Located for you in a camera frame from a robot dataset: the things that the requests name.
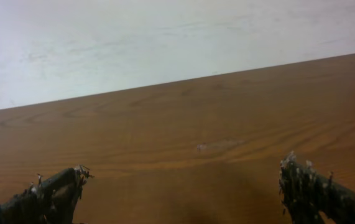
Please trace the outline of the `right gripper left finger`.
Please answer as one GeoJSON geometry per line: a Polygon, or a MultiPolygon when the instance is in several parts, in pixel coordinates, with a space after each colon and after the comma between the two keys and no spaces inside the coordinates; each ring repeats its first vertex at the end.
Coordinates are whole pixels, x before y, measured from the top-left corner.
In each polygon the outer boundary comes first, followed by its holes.
{"type": "Polygon", "coordinates": [[[0,204],[0,224],[72,223],[83,186],[92,177],[83,165],[64,169],[46,180],[38,175],[38,184],[0,204]]]}

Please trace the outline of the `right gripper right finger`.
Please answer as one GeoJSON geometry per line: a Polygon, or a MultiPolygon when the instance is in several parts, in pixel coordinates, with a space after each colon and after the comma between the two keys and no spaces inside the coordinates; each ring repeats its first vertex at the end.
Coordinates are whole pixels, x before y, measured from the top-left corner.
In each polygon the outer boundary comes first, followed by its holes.
{"type": "Polygon", "coordinates": [[[280,161],[279,194],[295,224],[324,223],[321,214],[335,223],[355,223],[355,192],[314,170],[311,161],[297,162],[294,152],[280,161]]]}

